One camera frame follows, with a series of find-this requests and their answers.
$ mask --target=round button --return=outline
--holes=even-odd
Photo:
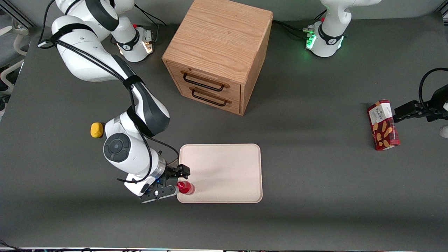
[[[112,153],[119,153],[122,149],[123,149],[123,143],[118,139],[112,141],[109,145],[109,150]]]

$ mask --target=led light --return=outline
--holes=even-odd
[[[313,34],[313,36],[311,38],[308,39],[308,42],[306,43],[306,47],[308,49],[313,48],[314,42],[316,41],[316,35]]]
[[[342,36],[342,38],[340,39],[339,45],[337,46],[337,48],[339,49],[340,46],[342,45],[342,41],[344,40],[344,36]]]

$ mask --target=drawer handle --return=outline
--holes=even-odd
[[[221,85],[220,88],[215,88],[215,87],[210,87],[210,86],[201,84],[201,83],[196,82],[196,81],[189,80],[189,79],[187,79],[187,73],[184,73],[184,81],[186,81],[186,82],[188,82],[188,83],[191,83],[191,84],[193,84],[193,85],[196,85],[196,86],[200,86],[200,87],[208,88],[208,89],[213,90],[213,91],[216,91],[216,92],[221,92],[221,91],[224,89],[224,85]]]
[[[217,102],[214,102],[214,101],[212,101],[212,100],[209,100],[209,99],[206,99],[206,98],[202,98],[202,97],[200,97],[200,96],[197,96],[197,95],[194,94],[195,91],[196,91],[196,90],[194,90],[194,89],[191,91],[191,95],[192,95],[194,98],[198,98],[198,99],[200,99],[200,100],[209,102],[209,103],[211,103],[211,104],[214,104],[214,105],[216,105],[216,106],[220,106],[220,107],[224,107],[224,106],[227,104],[227,101],[226,101],[226,100],[224,101],[224,103],[217,103]]]

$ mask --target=wooden drawer cabinet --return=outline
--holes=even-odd
[[[195,0],[162,59],[179,92],[243,115],[266,55],[272,12]]]

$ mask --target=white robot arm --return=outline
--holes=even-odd
[[[75,16],[62,16],[52,25],[52,42],[70,72],[90,82],[120,80],[137,100],[120,116],[105,125],[105,158],[128,173],[125,186],[143,202],[175,195],[176,186],[166,184],[170,178],[186,178],[188,167],[167,165],[165,159],[149,148],[145,137],[164,131],[170,116],[167,109],[147,89],[143,81],[118,56],[106,52],[93,30]]]
[[[134,27],[122,15],[133,8],[134,0],[56,0],[56,4],[64,15],[82,19],[99,41],[112,33],[120,53],[130,62],[142,61],[153,52],[151,31]]]
[[[352,20],[349,8],[370,6],[381,0],[321,0],[327,8],[325,21],[317,21],[304,31],[310,32],[306,48],[319,57],[335,54],[344,39],[344,31]]]

